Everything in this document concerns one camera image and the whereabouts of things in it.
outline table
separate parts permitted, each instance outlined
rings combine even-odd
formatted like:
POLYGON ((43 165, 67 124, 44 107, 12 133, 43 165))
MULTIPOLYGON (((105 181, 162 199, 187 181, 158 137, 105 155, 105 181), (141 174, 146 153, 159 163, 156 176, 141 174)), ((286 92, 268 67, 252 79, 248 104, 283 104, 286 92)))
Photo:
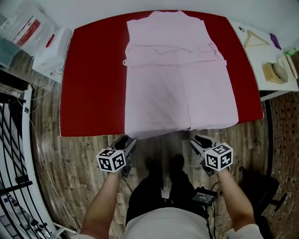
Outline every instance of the table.
POLYGON ((261 97, 262 101, 276 97, 278 95, 282 95, 289 91, 299 91, 298 84, 295 79, 289 80, 285 84, 276 84, 273 82, 266 81, 265 75, 263 73, 262 65, 267 62, 272 62, 272 63, 277 62, 277 58, 282 56, 284 53, 282 50, 279 50, 274 46, 272 40, 270 39, 270 34, 265 33, 256 28, 253 28, 251 26, 239 23, 237 21, 229 21, 229 22, 232 25, 233 29, 235 30, 236 34, 238 35, 240 42, 242 43, 243 48, 247 54, 247 57, 250 61, 251 67, 256 77, 258 89, 260 91, 274 91, 273 93, 265 97, 261 97), (266 40, 270 44, 270 46, 264 45, 264 46, 253 46, 253 47, 245 48, 244 43, 248 36, 247 30, 253 31, 256 35, 266 40))
MULTIPOLYGON (((205 22, 211 39, 227 61, 239 123, 263 118, 253 70, 229 21, 212 14, 184 12, 205 22)), ((127 68, 122 62, 129 42, 127 21, 151 13, 119 15, 74 30, 62 80, 61 136, 124 133, 127 68)))

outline folded pink garment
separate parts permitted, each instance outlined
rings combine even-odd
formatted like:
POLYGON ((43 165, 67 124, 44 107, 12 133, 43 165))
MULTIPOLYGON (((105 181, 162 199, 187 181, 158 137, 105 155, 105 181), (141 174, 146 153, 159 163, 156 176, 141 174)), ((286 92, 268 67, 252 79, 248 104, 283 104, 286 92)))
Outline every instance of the folded pink garment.
POLYGON ((238 122, 226 61, 202 20, 153 12, 127 24, 126 134, 143 139, 238 122))

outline purple object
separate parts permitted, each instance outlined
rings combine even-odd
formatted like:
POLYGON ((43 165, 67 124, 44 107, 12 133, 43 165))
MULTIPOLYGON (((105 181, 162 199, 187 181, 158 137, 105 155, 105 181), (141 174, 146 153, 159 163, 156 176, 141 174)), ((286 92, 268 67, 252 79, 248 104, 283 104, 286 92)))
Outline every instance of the purple object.
POLYGON ((274 34, 272 34, 272 33, 270 33, 270 36, 271 36, 271 40, 272 40, 273 43, 274 43, 274 46, 275 46, 276 48, 278 48, 278 49, 281 50, 281 47, 280 47, 280 45, 279 45, 279 42, 278 42, 277 37, 276 37, 274 34))

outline wooden hanger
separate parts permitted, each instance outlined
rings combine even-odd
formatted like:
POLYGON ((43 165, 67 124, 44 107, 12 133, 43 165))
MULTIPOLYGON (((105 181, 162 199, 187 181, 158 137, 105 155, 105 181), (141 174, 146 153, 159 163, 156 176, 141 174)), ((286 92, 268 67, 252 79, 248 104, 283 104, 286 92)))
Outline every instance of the wooden hanger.
POLYGON ((269 44, 267 41, 265 41, 265 40, 262 39, 261 37, 257 36, 253 31, 247 30, 247 34, 248 34, 248 36, 247 36, 247 39, 246 39, 246 41, 245 41, 245 43, 244 43, 244 46, 245 46, 245 47, 264 46, 264 45, 269 45, 269 46, 270 46, 270 44, 269 44), (250 40, 250 38, 251 38, 252 36, 256 37, 257 39, 260 39, 260 40, 261 40, 262 42, 264 42, 264 43, 249 45, 249 40, 250 40))

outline red tablecloth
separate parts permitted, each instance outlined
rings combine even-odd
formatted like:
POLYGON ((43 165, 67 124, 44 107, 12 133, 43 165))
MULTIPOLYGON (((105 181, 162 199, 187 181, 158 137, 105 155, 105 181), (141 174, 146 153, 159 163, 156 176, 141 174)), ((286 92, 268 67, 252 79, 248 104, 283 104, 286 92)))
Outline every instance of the red tablecloth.
MULTIPOLYGON (((239 123, 263 117, 254 73, 238 36, 225 17, 188 12, 205 22, 227 68, 238 108, 239 123)), ((74 30, 62 81, 61 136, 124 133, 127 21, 148 12, 110 17, 74 30)))

